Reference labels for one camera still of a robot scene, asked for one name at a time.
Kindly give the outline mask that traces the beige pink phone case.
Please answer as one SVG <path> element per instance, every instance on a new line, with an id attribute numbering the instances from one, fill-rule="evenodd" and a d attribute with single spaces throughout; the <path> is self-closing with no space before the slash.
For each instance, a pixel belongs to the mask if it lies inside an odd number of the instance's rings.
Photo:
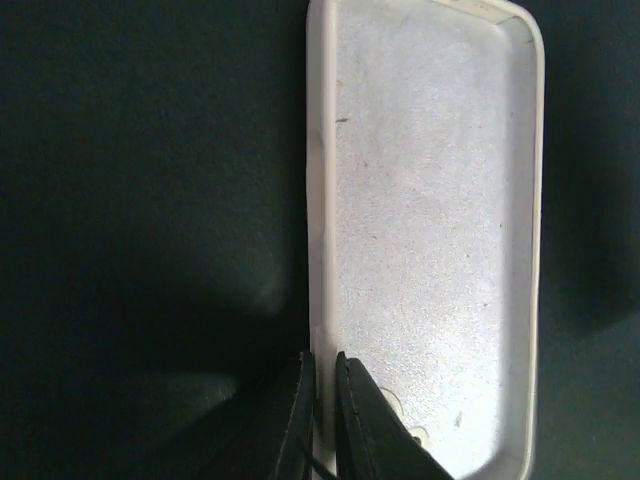
<path id="1" fill-rule="evenodd" d="M 457 479 L 534 457 L 545 52 L 509 1 L 313 1 L 306 27 L 316 451 L 361 360 Z"/>

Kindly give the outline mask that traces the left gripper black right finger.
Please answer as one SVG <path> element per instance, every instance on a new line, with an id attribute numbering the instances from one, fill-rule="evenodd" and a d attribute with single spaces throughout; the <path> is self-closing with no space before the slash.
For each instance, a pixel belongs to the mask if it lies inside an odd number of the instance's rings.
<path id="1" fill-rule="evenodd" d="M 364 364 L 343 352 L 335 365 L 335 428 L 341 479 L 451 478 L 414 440 Z"/>

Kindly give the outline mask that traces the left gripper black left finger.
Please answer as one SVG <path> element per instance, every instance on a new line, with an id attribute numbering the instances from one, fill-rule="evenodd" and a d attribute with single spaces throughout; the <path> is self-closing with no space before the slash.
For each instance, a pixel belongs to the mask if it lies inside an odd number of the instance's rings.
<path id="1" fill-rule="evenodd" d="M 194 479 L 306 479 L 315 360 L 302 351 L 224 402 L 202 427 Z"/>

